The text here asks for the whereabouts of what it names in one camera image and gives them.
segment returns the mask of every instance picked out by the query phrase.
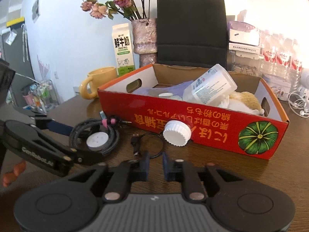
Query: purple cloth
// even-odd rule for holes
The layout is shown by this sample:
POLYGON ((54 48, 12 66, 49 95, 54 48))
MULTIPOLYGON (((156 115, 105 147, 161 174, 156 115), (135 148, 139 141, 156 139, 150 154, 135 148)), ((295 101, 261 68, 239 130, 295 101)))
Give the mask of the purple cloth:
POLYGON ((137 95, 147 95, 147 96, 153 96, 153 97, 158 97, 159 94, 161 93, 166 93, 170 92, 174 96, 183 96, 183 91, 193 83, 193 80, 181 83, 179 85, 174 85, 171 87, 164 87, 164 88, 138 88, 132 94, 137 94, 137 95))

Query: mug handle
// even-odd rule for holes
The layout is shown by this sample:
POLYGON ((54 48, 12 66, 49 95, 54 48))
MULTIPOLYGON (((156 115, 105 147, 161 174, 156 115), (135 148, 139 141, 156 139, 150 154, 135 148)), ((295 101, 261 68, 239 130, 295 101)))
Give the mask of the mug handle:
POLYGON ((86 78, 79 86, 79 93, 84 99, 94 99, 97 95, 95 92, 88 93, 87 91, 87 85, 92 81, 92 79, 92 76, 86 78))

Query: white plastic container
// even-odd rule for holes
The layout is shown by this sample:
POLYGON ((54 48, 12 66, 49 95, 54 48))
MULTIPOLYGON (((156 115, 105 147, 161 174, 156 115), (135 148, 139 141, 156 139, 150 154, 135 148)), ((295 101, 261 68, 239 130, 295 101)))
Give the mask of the white plastic container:
POLYGON ((231 70, 237 73, 258 77, 263 56, 244 51, 231 51, 231 70))
POLYGON ((218 106, 236 89, 229 73, 216 64, 184 90, 183 101, 218 106))
POLYGON ((163 137, 172 145, 183 147, 191 138, 191 129, 181 121, 171 120, 164 127, 163 137))

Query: cardboard packaging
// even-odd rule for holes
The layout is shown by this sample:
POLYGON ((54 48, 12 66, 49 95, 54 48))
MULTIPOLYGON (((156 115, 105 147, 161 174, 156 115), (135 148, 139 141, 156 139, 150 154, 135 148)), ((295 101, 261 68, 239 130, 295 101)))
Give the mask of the cardboard packaging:
POLYGON ((283 101, 288 101, 291 83, 281 77, 269 74, 263 74, 262 78, 267 82, 277 98, 283 101))
POLYGON ((191 128, 195 143, 270 159, 289 120, 262 78, 230 72, 238 86, 236 91, 255 94, 265 117, 131 93, 139 87, 168 87, 195 80, 206 71, 201 67, 147 65, 102 85, 98 89, 102 109, 107 116, 118 115, 134 127, 157 133, 169 120, 179 120, 191 128))
POLYGON ((129 24, 123 23, 114 25, 112 38, 118 76, 135 70, 129 24))

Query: open cardboard box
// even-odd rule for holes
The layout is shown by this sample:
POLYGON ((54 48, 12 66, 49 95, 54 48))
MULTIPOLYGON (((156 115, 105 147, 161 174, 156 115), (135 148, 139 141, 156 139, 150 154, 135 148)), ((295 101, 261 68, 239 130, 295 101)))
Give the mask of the open cardboard box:
POLYGON ((253 93, 264 116, 184 101, 135 95, 139 87, 154 88, 196 80, 208 69, 200 67, 147 65, 116 78, 98 89, 107 116, 118 115, 132 126, 160 133, 169 120, 186 123, 193 142, 270 159, 288 127, 288 117, 267 83, 259 77, 230 72, 238 92, 253 93))

